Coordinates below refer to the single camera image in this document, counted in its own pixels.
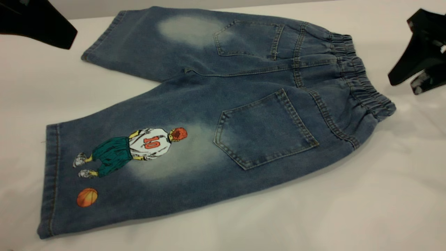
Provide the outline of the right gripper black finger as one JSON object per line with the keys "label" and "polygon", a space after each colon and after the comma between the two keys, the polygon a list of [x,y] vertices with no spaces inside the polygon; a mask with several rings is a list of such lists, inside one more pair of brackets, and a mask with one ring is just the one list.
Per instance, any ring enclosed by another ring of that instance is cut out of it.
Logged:
{"label": "right gripper black finger", "polygon": [[445,39],[428,33],[413,33],[408,46],[388,74],[390,84],[402,84],[411,76],[445,63]]}
{"label": "right gripper black finger", "polygon": [[446,64],[439,64],[421,71],[410,83],[414,95],[428,92],[446,84]]}

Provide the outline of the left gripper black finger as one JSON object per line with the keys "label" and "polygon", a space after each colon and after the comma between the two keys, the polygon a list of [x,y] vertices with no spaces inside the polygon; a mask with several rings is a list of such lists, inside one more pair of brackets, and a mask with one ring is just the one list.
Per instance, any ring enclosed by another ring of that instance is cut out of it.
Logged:
{"label": "left gripper black finger", "polygon": [[78,32],[48,0],[2,0],[0,33],[68,50]]}

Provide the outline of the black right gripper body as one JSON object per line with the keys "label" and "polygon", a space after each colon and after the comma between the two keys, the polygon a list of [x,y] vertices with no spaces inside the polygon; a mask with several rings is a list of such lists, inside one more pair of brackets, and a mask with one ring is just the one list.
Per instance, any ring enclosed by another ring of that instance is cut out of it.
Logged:
{"label": "black right gripper body", "polygon": [[417,10],[409,19],[407,24],[412,33],[427,35],[434,40],[434,44],[445,45],[446,41],[446,16],[427,11],[425,9]]}

